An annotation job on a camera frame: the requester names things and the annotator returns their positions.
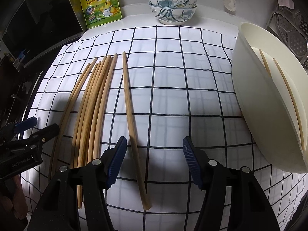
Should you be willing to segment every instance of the silver bolt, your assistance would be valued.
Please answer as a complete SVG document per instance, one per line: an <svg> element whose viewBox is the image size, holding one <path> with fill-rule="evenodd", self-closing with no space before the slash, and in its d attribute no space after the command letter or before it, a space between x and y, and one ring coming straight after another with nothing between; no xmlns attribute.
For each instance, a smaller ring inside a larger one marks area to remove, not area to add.
<svg viewBox="0 0 308 231"><path fill-rule="evenodd" d="M211 166L216 166L216 165L217 165L217 161L215 161L215 160L209 160L208 163L209 163Z"/></svg>
<svg viewBox="0 0 308 231"><path fill-rule="evenodd" d="M100 159L95 159L95 160L92 161L92 164L95 165L95 166L100 165L100 163L101 163Z"/></svg>
<svg viewBox="0 0 308 231"><path fill-rule="evenodd" d="M67 166L63 165L59 168L60 172L65 172L67 170Z"/></svg>
<svg viewBox="0 0 308 231"><path fill-rule="evenodd" d="M244 173L249 173L249 172L250 172L250 169L249 169L249 167L242 167L242 171L243 171Z"/></svg>

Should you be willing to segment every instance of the stack of bowls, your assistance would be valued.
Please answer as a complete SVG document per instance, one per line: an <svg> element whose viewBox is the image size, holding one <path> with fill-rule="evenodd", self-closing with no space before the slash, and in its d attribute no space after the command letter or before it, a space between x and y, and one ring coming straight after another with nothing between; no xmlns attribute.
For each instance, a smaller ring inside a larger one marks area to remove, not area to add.
<svg viewBox="0 0 308 231"><path fill-rule="evenodd" d="M183 25L191 19L197 0L149 0L152 14L165 25Z"/></svg>

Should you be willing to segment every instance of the yellow packet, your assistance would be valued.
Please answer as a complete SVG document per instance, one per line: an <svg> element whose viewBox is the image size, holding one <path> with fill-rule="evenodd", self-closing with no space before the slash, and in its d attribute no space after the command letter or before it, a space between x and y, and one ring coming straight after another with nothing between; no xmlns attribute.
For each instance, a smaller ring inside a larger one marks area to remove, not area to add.
<svg viewBox="0 0 308 231"><path fill-rule="evenodd" d="M122 14L118 0L80 0L87 28L120 20Z"/></svg>

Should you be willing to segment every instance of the checkered tablecloth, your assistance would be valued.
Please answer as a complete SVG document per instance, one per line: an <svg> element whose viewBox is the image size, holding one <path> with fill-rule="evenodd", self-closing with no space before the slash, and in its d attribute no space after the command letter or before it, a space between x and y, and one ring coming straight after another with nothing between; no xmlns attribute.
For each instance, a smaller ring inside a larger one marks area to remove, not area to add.
<svg viewBox="0 0 308 231"><path fill-rule="evenodd" d="M283 230L307 190L304 174L270 165L251 136L236 100L231 78L236 38L192 27L130 28L97 35L64 46L45 75L29 117L38 124L29 134L59 123L78 77L93 58L119 54L109 91L101 138L101 154L120 136L129 137L124 102L122 52L127 52L139 155L152 202L143 211L130 148L116 183L105 191L115 230L191 231L205 191L193 184L182 140L230 168L254 171ZM70 114L58 165L69 165L75 120L87 81ZM47 186L53 140L43 146L43 163L21 174L29 213ZM228 188L221 230L227 230L231 188ZM84 210L80 223L87 230Z"/></svg>

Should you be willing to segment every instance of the cartoon chicken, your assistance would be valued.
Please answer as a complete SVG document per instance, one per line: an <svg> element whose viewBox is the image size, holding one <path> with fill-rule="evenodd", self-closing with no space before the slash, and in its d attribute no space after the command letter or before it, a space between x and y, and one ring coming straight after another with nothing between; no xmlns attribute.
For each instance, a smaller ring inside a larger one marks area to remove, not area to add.
<svg viewBox="0 0 308 231"><path fill-rule="evenodd" d="M117 12L118 10L111 4L110 0L106 0L103 12L104 17L110 17Z"/></svg>

